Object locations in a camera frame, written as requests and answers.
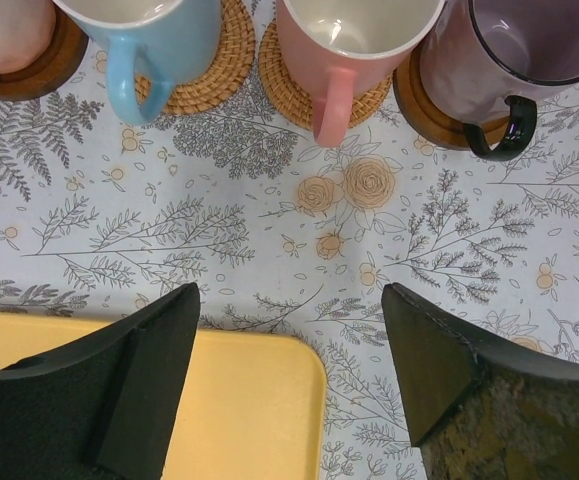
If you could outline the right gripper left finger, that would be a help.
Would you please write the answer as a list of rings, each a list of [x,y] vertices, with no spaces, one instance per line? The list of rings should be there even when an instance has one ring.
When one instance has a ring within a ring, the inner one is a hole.
[[[159,479],[200,316],[196,284],[0,369],[0,479]]]

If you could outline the light pink mug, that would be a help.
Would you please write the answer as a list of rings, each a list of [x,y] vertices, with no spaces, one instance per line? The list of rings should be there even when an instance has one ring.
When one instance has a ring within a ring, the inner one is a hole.
[[[50,45],[54,5],[48,0],[0,1],[0,74],[22,70]]]

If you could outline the woven rattan coaster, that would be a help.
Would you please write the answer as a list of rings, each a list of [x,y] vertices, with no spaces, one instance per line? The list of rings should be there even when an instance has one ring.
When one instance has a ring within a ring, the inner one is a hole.
[[[265,94],[275,109],[289,122],[312,130],[313,108],[309,94],[290,76],[284,64],[276,28],[272,21],[265,29],[258,50],[258,75]],[[353,100],[348,128],[368,120],[383,104],[392,86],[392,75]]]
[[[120,110],[135,124],[160,111],[201,113],[228,100],[249,74],[255,54],[253,20],[242,1],[175,1],[173,9],[132,37],[136,58],[114,39],[111,72],[135,73]]]

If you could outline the light blue mug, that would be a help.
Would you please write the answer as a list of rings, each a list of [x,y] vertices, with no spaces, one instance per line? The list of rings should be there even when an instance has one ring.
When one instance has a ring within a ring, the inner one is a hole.
[[[57,1],[106,51],[112,109],[130,125],[158,117],[180,84],[200,78],[218,50],[219,0]]]

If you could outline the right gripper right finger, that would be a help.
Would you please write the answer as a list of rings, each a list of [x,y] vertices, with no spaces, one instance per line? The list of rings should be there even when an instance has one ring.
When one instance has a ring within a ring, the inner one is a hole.
[[[579,479],[579,364],[394,283],[382,293],[410,442],[430,479]]]

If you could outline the purple mug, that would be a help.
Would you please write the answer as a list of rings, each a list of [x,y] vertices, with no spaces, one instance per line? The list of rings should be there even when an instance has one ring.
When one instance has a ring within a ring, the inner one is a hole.
[[[533,138],[538,101],[579,83],[579,0],[449,1],[420,76],[477,157],[510,161]]]

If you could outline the dark wooden coaster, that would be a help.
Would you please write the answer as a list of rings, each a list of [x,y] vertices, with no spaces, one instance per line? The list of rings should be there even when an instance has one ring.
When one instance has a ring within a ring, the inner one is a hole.
[[[47,49],[26,68],[0,74],[0,100],[26,101],[49,94],[78,69],[89,37],[59,7],[54,7],[55,27]]]

